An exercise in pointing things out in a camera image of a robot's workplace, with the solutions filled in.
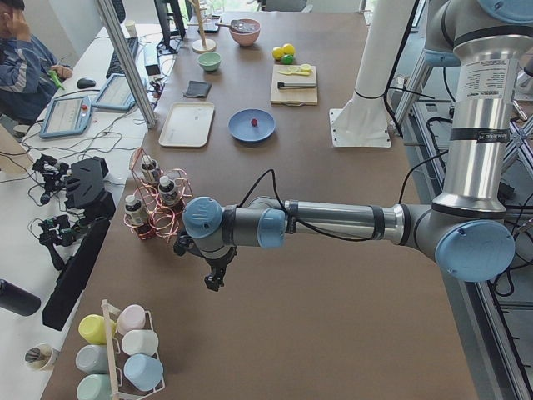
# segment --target lime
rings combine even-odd
[[[279,46],[276,46],[272,49],[272,56],[275,60],[280,61],[281,58],[285,55],[283,49]]]
[[[294,56],[296,54],[296,49],[294,48],[293,45],[291,45],[290,43],[285,43],[282,47],[283,49],[283,52],[285,54],[290,54],[292,56]]]
[[[291,65],[294,62],[294,56],[286,54],[281,58],[281,63],[285,65]]]

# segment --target light blue mug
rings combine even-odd
[[[109,375],[87,375],[77,385],[77,400],[109,400],[111,397],[111,381]]]
[[[124,375],[137,389],[147,392],[163,379],[163,366],[156,358],[138,353],[124,363]]]

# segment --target sticker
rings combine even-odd
[[[507,80],[511,67],[516,68],[516,60],[486,60],[461,66],[457,102],[485,99],[510,102],[513,83]]]
[[[483,127],[456,127],[451,130],[450,140],[475,140],[477,143],[507,143],[511,138],[509,129]]]

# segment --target person's hand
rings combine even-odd
[[[72,76],[72,69],[63,65],[52,65],[50,69],[55,71],[61,79],[69,79]]]
[[[4,13],[2,16],[7,29],[17,40],[23,40],[24,42],[32,41],[30,27],[26,22],[22,10],[13,10],[12,16],[8,13]]]

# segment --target blue plate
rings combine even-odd
[[[253,119],[257,120],[255,127],[252,125]],[[234,114],[227,127],[235,139],[256,143],[272,135],[276,129],[276,121],[266,111],[249,108]]]

